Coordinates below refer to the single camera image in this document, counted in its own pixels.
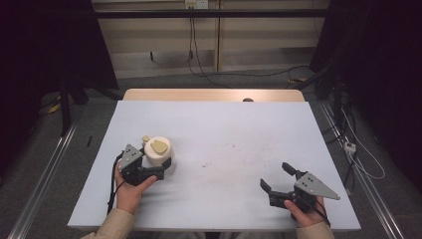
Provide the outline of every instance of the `white tabletop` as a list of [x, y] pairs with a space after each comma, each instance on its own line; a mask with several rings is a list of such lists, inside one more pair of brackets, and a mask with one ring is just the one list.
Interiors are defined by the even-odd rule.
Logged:
[[290, 212], [270, 206], [260, 187], [263, 178], [273, 190], [293, 190], [284, 161], [340, 195], [324, 201], [333, 230], [360, 228], [308, 103], [148, 101], [117, 104], [70, 227], [100, 227], [112, 163], [146, 134], [171, 140], [175, 164], [143, 194], [134, 230], [293, 230]]

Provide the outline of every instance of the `hand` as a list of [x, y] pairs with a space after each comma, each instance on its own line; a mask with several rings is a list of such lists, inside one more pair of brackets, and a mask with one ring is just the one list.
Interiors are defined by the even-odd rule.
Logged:
[[[322, 208], [323, 198], [318, 196], [316, 200], [320, 203], [316, 203], [316, 209], [325, 214], [325, 210]], [[285, 206], [292, 212], [296, 219], [298, 219], [299, 227], [308, 227], [324, 222], [324, 219], [314, 210], [311, 209], [308, 213], [304, 213], [293, 201], [285, 200]]]
[[117, 191], [117, 208], [134, 215], [140, 198], [142, 197], [143, 191], [152, 185], [152, 183], [157, 180], [157, 177], [150, 176], [139, 185], [133, 186], [124, 182], [123, 177], [118, 171], [118, 165], [119, 163], [117, 164], [114, 172], [115, 186], [118, 187], [121, 185]]

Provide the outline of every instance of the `black curtain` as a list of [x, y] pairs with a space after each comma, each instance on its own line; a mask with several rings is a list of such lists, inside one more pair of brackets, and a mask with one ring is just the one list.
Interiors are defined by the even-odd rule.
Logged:
[[[362, 3], [350, 3], [358, 6], [354, 7], [358, 10], [355, 16], [363, 22], [352, 49], [343, 55], [341, 66], [334, 69], [332, 76], [342, 76], [342, 83], [367, 118], [374, 136], [422, 191], [420, 4], [393, 0]], [[347, 1], [331, 1], [331, 10], [346, 5]], [[311, 63], [314, 71], [329, 64], [350, 23], [338, 15], [327, 19]], [[333, 79], [326, 85], [322, 90], [330, 91]]]
[[74, 11], [94, 12], [91, 0], [0, 1], [0, 172], [31, 131], [41, 97], [57, 92], [61, 79], [71, 93], [117, 88], [98, 20]]

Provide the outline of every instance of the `floor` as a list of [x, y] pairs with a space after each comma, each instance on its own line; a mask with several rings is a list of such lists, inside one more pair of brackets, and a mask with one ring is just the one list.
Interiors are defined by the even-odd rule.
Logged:
[[[282, 66], [308, 64], [311, 51], [307, 51], [308, 57], [304, 53], [302, 58], [290, 62], [285, 59], [285, 65]], [[168, 61], [174, 63], [176, 56], [182, 55], [184, 54], [175, 53], [173, 58], [169, 57]], [[264, 53], [261, 59], [266, 59], [271, 55], [272, 53]], [[260, 65], [260, 58], [255, 58], [257, 61], [254, 63], [250, 55], [245, 56], [247, 57], [243, 59], [237, 56], [238, 60], [233, 61], [237, 65], [233, 64], [233, 68], [226, 70], [244, 70], [238, 67], [242, 66], [242, 62], [249, 62], [249, 67], [258, 66], [255, 70], [259, 71], [248, 71], [248, 74], [251, 72], [254, 74], [276, 73], [285, 69], [285, 67], [273, 68], [274, 66], [267, 65], [265, 69], [262, 69], [264, 65]], [[160, 67], [154, 66], [154, 64], [164, 64], [159, 54], [154, 55], [154, 62], [150, 61], [149, 54], [144, 54], [143, 57], [127, 58], [125, 60], [127, 64], [124, 64], [119, 57], [121, 56], [114, 56], [111, 59], [121, 87], [118, 92], [121, 94], [125, 89], [137, 87], [216, 87], [204, 78], [186, 75], [186, 73], [190, 74], [190, 70], [183, 64], [174, 68], [164, 67], [165, 70], [160, 72]], [[201, 65], [208, 67], [206, 71], [212, 71], [212, 59], [207, 57], [206, 53], [205, 56], [200, 57], [200, 59], [203, 58], [205, 60], [201, 62]], [[148, 67], [140, 69], [137, 64]], [[192, 64], [192, 66], [194, 72], [199, 72], [197, 65]], [[139, 78], [139, 74], [149, 77]], [[288, 84], [289, 79], [301, 79], [309, 75], [310, 72], [303, 69], [275, 75], [270, 79], [218, 76], [212, 80], [233, 88], [281, 89], [292, 86]], [[331, 101], [317, 100], [312, 87], [306, 88], [303, 93], [313, 109], [321, 133], [326, 132], [323, 135], [325, 140], [330, 141], [335, 138], [338, 132], [331, 129]], [[86, 106], [71, 105], [72, 117], [74, 121], [79, 121], [72, 134], [68, 134], [67, 137], [59, 137], [60, 112], [47, 114], [47, 109], [40, 109], [40, 116], [33, 134], [3, 178], [3, 185], [0, 188], [1, 238], [6, 238], [8, 235], [11, 236], [10, 238], [79, 238], [86, 234], [86, 232], [68, 228], [67, 221], [96, 158], [115, 108], [114, 101], [96, 92], [88, 91], [88, 95], [90, 101]], [[55, 96], [55, 94], [45, 96], [43, 101], [48, 102]], [[353, 170], [345, 188], [350, 192], [349, 199], [362, 229], [353, 232], [336, 232], [336, 238], [420, 237], [422, 235], [421, 193], [412, 186], [401, 171], [397, 170], [389, 158], [387, 149], [376, 143], [370, 125], [367, 124], [364, 116], [359, 114], [359, 110], [354, 109], [353, 113], [357, 122], [359, 139], [378, 158], [386, 175], [383, 179], [371, 179], [362, 170], [356, 168]], [[65, 145], [67, 149], [58, 151], [60, 144]], [[339, 175], [345, 178], [348, 162], [341, 150], [340, 142], [334, 140], [327, 144], [327, 148]], [[380, 167], [373, 158], [361, 145], [357, 148], [358, 159], [366, 171], [375, 176], [381, 175]], [[285, 238], [295, 238], [295, 234], [288, 233]]]

